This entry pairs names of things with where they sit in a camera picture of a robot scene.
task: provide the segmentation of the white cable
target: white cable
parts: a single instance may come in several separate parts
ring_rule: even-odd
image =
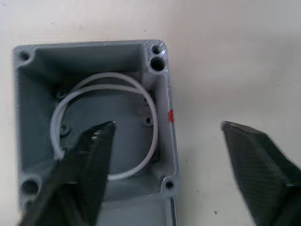
[[[92,86],[82,88],[87,83],[102,78],[116,78],[116,79],[124,80],[134,85],[135,88],[130,86],[114,85],[114,84],[92,85]],[[90,92],[92,90],[97,90],[97,89],[116,89],[116,90],[142,94],[150,106],[150,111],[152,114],[152,121],[153,121],[153,137],[152,137],[152,143],[148,154],[146,155],[144,160],[133,169],[130,169],[129,171],[123,173],[108,175],[108,180],[120,180],[120,179],[128,178],[136,174],[137,172],[139,172],[141,169],[143,169],[146,166],[146,164],[151,160],[151,157],[153,156],[157,146],[159,129],[158,129],[158,117],[156,113],[156,107],[149,93],[140,83],[138,83],[133,78],[126,76],[124,74],[114,73],[114,72],[94,74],[82,80],[80,83],[78,83],[71,90],[71,92],[58,104],[58,106],[56,107],[55,111],[52,114],[51,123],[50,123],[50,140],[54,150],[55,158],[62,159],[64,157],[64,152],[60,148],[60,128],[61,128],[63,115],[69,101],[71,101],[72,99],[74,99],[75,97],[83,93]]]

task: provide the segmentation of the white table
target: white table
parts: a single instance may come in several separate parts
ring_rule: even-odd
[[[18,218],[12,48],[161,39],[169,50],[182,226],[251,226],[220,123],[267,132],[301,165],[298,0],[1,0],[0,225]]]

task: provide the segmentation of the red paint spot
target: red paint spot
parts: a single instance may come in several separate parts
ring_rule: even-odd
[[[174,122],[174,111],[173,111],[173,109],[170,109],[169,112],[167,113],[167,115],[168,115],[168,120],[170,122]]]

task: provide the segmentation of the dark gray tool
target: dark gray tool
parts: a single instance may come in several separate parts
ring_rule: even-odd
[[[301,171],[263,132],[223,122],[238,187],[259,226],[301,225]]]
[[[21,226],[95,225],[110,165],[115,123],[84,131],[53,168]]]

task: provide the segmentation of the gray enclosure box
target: gray enclosure box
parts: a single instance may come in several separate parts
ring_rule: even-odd
[[[56,105],[82,79],[95,73],[119,72],[135,78],[153,97],[159,122],[158,146],[139,173],[108,181],[97,225],[178,225],[174,199],[180,185],[178,158],[163,42],[18,46],[14,49],[14,70],[20,209],[27,209],[34,201],[54,165],[49,126]],[[81,131],[106,121],[116,121],[117,126],[110,173],[138,165],[150,148],[152,123],[143,96],[134,93],[99,90],[73,100],[62,121],[67,131],[61,146],[71,148]]]

